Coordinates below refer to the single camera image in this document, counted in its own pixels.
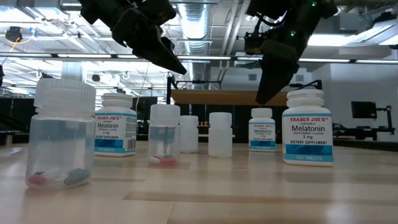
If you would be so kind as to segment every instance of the computer monitor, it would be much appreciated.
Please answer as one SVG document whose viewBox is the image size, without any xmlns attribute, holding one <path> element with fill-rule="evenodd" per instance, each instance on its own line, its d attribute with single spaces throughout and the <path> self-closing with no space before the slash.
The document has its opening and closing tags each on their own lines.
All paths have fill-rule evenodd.
<svg viewBox="0 0 398 224">
<path fill-rule="evenodd" d="M 377 118 L 375 102 L 351 102 L 351 109 L 353 111 L 353 118 Z"/>
</svg>

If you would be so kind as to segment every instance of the white plastic container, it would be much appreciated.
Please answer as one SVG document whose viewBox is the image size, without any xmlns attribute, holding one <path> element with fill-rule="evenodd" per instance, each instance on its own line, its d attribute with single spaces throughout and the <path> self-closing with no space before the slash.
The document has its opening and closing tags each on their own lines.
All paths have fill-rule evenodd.
<svg viewBox="0 0 398 224">
<path fill-rule="evenodd" d="M 211 113 L 209 129 L 209 156 L 232 157 L 232 114 Z"/>
<path fill-rule="evenodd" d="M 180 107 L 150 108 L 148 161 L 152 165 L 175 165 L 180 157 Z"/>
<path fill-rule="evenodd" d="M 323 108 L 323 91 L 297 90 L 287 94 L 283 113 L 284 161 L 292 165 L 332 166 L 331 113 Z"/>
<path fill-rule="evenodd" d="M 199 118 L 197 116 L 181 116 L 181 152 L 197 153 L 199 142 Z"/>
<path fill-rule="evenodd" d="M 254 108 L 249 121 L 249 148 L 254 152 L 275 152 L 275 121 L 272 109 Z"/>
<path fill-rule="evenodd" d="M 132 96 L 105 93 L 104 108 L 95 113 L 95 154 L 124 157 L 136 153 L 137 113 L 131 109 Z"/>
<path fill-rule="evenodd" d="M 95 93 L 94 87 L 70 80 L 37 83 L 25 177 L 30 188 L 58 190 L 90 180 Z"/>
</svg>

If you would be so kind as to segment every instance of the pill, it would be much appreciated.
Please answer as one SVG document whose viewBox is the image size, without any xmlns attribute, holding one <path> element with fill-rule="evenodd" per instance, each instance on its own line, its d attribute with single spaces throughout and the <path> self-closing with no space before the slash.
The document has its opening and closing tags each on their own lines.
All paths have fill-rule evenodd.
<svg viewBox="0 0 398 224">
<path fill-rule="evenodd" d="M 69 172 L 69 176 L 63 180 L 65 185 L 73 185 L 90 178 L 90 173 L 84 169 L 74 169 Z"/>
</svg>

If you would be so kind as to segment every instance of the white bottle cap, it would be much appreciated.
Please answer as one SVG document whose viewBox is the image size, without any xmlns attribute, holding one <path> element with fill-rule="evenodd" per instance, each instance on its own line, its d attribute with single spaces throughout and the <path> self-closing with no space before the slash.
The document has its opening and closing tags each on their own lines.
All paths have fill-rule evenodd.
<svg viewBox="0 0 398 224">
<path fill-rule="evenodd" d="M 252 118 L 271 118 L 272 109 L 271 108 L 254 108 L 251 110 Z"/>
<path fill-rule="evenodd" d="M 231 126 L 232 114 L 231 113 L 211 113 L 210 125 L 212 126 Z"/>
<path fill-rule="evenodd" d="M 132 96 L 123 93 L 105 93 L 102 96 L 103 106 L 125 106 L 132 107 Z"/>
<path fill-rule="evenodd" d="M 296 98 L 321 98 L 323 99 L 322 90 L 296 90 L 291 91 L 287 94 L 288 100 L 293 100 Z"/>
<path fill-rule="evenodd" d="M 150 107 L 150 124 L 178 126 L 180 107 L 175 105 L 152 105 Z"/>
<path fill-rule="evenodd" d="M 198 116 L 181 116 L 180 125 L 184 127 L 197 127 L 199 122 Z"/>
<path fill-rule="evenodd" d="M 37 82 L 34 106 L 94 111 L 96 90 L 89 84 L 56 78 Z"/>
</svg>

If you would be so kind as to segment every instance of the white pill bottle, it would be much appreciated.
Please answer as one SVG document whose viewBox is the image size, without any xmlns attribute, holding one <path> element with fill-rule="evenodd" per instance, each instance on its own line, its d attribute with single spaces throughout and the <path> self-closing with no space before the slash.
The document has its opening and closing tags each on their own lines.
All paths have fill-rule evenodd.
<svg viewBox="0 0 398 224">
<path fill-rule="evenodd" d="M 272 109 L 254 108 L 249 121 L 249 148 L 254 152 L 275 152 L 275 121 Z"/>
<path fill-rule="evenodd" d="M 136 153 L 137 113 L 132 96 L 105 93 L 104 108 L 95 113 L 95 155 L 124 157 Z"/>
<path fill-rule="evenodd" d="M 333 165 L 333 128 L 330 110 L 323 108 L 322 90 L 287 94 L 282 115 L 285 163 L 304 166 Z"/>
</svg>

